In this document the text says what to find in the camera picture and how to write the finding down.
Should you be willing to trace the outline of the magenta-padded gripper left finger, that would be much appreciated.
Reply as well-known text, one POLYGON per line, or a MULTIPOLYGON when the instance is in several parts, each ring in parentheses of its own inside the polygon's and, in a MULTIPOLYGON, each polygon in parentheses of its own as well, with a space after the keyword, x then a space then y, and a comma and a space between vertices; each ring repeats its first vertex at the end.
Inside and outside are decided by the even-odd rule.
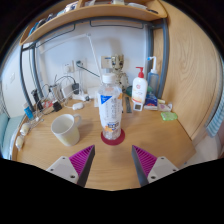
POLYGON ((89 176, 94 156, 95 146, 91 145, 70 157, 61 156, 47 171, 84 187, 89 176))

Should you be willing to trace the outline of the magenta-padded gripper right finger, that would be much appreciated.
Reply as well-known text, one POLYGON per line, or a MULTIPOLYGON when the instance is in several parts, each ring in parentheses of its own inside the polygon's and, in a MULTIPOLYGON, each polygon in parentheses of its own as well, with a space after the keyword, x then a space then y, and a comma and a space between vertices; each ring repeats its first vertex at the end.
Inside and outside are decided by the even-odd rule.
POLYGON ((178 170, 166 157, 156 157, 135 145, 132 146, 132 158, 141 187, 178 170))

